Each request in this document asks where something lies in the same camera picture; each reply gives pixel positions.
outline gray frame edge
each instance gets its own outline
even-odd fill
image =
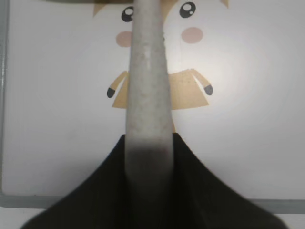
[[[5,79],[7,74],[7,37],[9,20],[9,0],[0,0],[0,207],[4,208],[48,208],[61,197],[7,196],[2,192],[3,124]],[[305,200],[250,199],[251,202],[274,214],[305,214]]]
[[[0,206],[4,208],[41,208],[46,209],[62,197],[17,197],[0,194]],[[249,199],[252,203],[273,214],[305,214],[305,200],[287,199]]]

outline black stand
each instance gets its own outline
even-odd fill
[[[173,188],[162,229],[287,229],[276,216],[232,191],[174,139]],[[138,229],[129,211],[124,136],[75,191],[22,229]]]

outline white pole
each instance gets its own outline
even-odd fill
[[[171,99],[160,0],[134,1],[126,126],[125,170],[137,221],[141,228],[157,228],[173,172]]]

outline cartoon body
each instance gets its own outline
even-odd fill
[[[167,15],[178,0],[161,0],[161,7],[163,11],[163,20],[166,20]],[[228,0],[221,0],[221,2],[228,7]],[[95,5],[94,14],[98,13],[104,5]],[[179,14],[182,18],[187,19],[195,14],[196,5],[193,2],[186,2],[182,4]],[[131,22],[133,15],[133,7],[129,6],[122,12],[121,18],[124,22]],[[203,32],[196,27],[185,29],[181,34],[181,39],[187,44],[195,44],[202,40]],[[121,47],[130,47],[131,32],[124,31],[117,35],[117,44]],[[113,107],[126,108],[127,106],[127,90],[128,90],[129,74],[124,71],[119,75],[114,82],[109,86],[107,96],[109,98],[117,96],[114,100]],[[204,94],[212,95],[213,87],[210,82],[197,70],[186,69],[176,73],[169,74],[169,82],[171,87],[172,109],[188,109],[209,105]]]

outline white background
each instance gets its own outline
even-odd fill
[[[195,0],[165,23],[170,71],[195,68],[214,88],[207,107],[174,111],[177,131],[247,198],[304,199],[305,2]],[[11,0],[3,191],[61,196],[78,186],[124,133],[106,96],[128,69],[125,6]],[[181,32],[200,27],[199,44]]]

